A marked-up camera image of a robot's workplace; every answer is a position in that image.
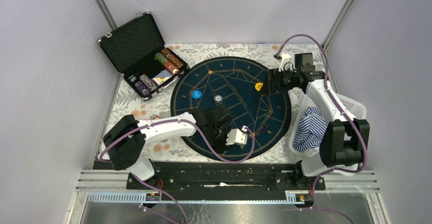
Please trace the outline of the yellow big blind button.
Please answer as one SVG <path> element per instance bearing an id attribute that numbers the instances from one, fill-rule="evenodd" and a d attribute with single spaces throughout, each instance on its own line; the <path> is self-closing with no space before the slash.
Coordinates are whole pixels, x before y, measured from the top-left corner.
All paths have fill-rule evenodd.
<path id="1" fill-rule="evenodd" d="M 263 87 L 263 83 L 261 83 L 261 82 L 258 82 L 254 85 L 255 90 L 258 92 L 261 91 L 262 87 Z"/>

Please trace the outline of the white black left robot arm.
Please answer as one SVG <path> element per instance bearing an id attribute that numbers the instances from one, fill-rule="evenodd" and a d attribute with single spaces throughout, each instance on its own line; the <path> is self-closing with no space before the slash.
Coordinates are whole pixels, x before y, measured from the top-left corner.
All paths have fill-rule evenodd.
<path id="1" fill-rule="evenodd" d="M 146 143 L 198 133 L 220 154 L 235 144 L 246 142 L 243 132 L 233 128 L 231 122 L 232 117 L 224 105 L 193 108 L 174 117 L 150 121 L 138 121 L 133 115 L 127 115 L 103 137 L 105 150 L 99 159 L 103 161 L 107 155 L 113 169 L 128 170 L 138 177 L 144 188 L 151 189 L 157 185 L 158 176 L 152 161 L 140 156 Z"/>

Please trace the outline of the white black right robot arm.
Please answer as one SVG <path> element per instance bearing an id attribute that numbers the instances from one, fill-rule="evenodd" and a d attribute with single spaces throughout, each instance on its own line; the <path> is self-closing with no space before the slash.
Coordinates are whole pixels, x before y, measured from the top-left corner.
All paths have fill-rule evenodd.
<path id="1" fill-rule="evenodd" d="M 274 57 L 280 64 L 267 71 L 261 93 L 271 96 L 299 88 L 313 101 L 326 124 L 319 152 L 300 163 L 301 170 L 292 175 L 293 185 L 305 189 L 312 183 L 312 176 L 362 171 L 367 162 L 367 120 L 358 119 L 346 109 L 327 74 L 316 70 L 312 53 L 291 56 L 278 52 Z"/>

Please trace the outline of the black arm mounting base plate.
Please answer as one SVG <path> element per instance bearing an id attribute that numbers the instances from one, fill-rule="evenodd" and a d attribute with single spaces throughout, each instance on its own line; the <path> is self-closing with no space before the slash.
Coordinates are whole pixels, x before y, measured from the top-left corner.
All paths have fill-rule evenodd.
<path id="1" fill-rule="evenodd" d="M 314 177 L 288 163 L 155 161 L 155 175 L 147 180 L 178 201 L 282 201 L 286 191 L 308 194 Z"/>

